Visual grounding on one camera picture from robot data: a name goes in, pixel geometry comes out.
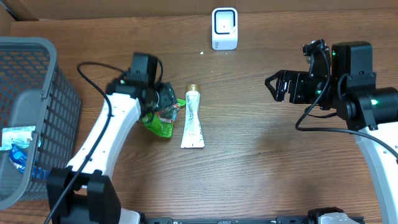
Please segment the green snack packet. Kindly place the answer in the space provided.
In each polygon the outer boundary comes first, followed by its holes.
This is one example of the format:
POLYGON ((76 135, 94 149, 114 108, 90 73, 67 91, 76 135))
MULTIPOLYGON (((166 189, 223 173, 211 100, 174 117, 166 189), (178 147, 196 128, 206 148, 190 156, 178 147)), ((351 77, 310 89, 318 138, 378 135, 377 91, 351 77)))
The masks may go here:
POLYGON ((142 118, 144 126, 154 134, 162 138, 172 136, 174 121, 177 118, 178 111, 185 106, 183 99, 177 99, 177 103, 163 110, 154 113, 148 113, 142 118))

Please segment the white tube gold cap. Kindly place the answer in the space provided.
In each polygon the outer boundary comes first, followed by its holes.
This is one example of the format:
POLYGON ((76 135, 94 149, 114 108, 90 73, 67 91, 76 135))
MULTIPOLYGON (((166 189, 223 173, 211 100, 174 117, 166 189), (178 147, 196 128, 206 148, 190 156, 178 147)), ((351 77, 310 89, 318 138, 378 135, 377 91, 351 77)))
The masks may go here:
POLYGON ((189 84, 185 94, 185 125, 180 147, 182 149, 199 149, 205 147, 201 124, 199 120, 200 87, 189 84))

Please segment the blue snack packet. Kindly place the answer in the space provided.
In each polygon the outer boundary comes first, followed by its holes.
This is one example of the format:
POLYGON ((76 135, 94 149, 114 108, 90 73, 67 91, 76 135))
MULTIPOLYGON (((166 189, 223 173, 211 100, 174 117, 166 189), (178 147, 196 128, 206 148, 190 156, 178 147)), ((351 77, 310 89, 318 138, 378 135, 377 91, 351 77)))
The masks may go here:
MULTIPOLYGON (((27 154, 15 144, 12 144, 9 152, 9 161, 21 174, 24 174, 27 154)), ((31 176, 32 178, 44 180, 47 178, 47 171, 41 167, 33 166, 31 176)))

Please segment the teal tissue packet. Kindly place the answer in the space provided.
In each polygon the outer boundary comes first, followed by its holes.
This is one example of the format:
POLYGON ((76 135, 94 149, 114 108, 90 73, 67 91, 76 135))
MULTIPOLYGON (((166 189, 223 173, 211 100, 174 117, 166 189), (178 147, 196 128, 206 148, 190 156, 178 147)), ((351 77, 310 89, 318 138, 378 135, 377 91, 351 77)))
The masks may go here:
POLYGON ((28 148, 33 141, 35 126, 3 128, 1 131, 1 151, 10 151, 15 145, 21 149, 28 148))

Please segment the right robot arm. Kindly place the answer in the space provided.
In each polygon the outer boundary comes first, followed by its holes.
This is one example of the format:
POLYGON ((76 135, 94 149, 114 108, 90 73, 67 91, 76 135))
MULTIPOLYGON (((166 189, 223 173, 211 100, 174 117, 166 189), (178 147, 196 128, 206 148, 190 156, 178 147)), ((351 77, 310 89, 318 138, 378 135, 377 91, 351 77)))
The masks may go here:
POLYGON ((322 39, 303 46, 308 71, 279 70, 265 79, 275 101, 289 94, 306 104, 295 128, 307 132, 348 133, 355 138, 376 191, 383 223, 397 223, 397 89, 377 88, 373 48, 366 41, 327 46, 322 39), (302 127, 314 107, 333 109, 347 128, 302 127))

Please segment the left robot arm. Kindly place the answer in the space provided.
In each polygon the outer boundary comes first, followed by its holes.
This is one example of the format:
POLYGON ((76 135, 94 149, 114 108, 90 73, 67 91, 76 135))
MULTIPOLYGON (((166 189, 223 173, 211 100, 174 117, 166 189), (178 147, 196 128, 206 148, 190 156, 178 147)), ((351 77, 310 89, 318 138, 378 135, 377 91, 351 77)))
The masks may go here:
POLYGON ((171 84, 162 82, 163 73, 158 57, 134 53, 131 67, 105 90, 95 86, 104 98, 102 110, 66 167, 50 171, 46 223, 146 223, 143 213, 122 208, 112 176, 132 127, 177 103, 171 84))

